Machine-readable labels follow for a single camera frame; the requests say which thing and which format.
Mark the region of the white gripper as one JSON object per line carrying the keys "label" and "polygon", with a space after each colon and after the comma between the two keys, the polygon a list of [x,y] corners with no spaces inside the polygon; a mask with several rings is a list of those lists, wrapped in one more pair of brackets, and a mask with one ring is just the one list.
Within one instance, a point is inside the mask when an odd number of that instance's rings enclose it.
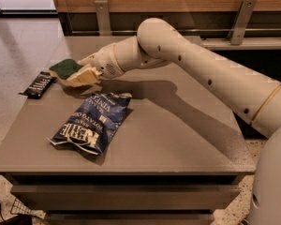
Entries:
{"label": "white gripper", "polygon": [[114,79],[124,74],[115,58],[115,44],[102,47],[96,53],[90,54],[78,61],[82,67],[61,83],[65,86],[80,87],[99,81],[100,75],[106,79]]}

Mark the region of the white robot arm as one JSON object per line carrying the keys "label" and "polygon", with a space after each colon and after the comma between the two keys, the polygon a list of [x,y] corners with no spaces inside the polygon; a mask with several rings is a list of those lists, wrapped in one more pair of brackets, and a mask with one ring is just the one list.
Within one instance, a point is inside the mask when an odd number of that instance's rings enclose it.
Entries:
{"label": "white robot arm", "polygon": [[267,138],[252,189],[249,225],[281,225],[281,82],[190,42],[169,23],[150,18],[137,35],[101,48],[78,64],[67,86],[113,79],[169,61]]}

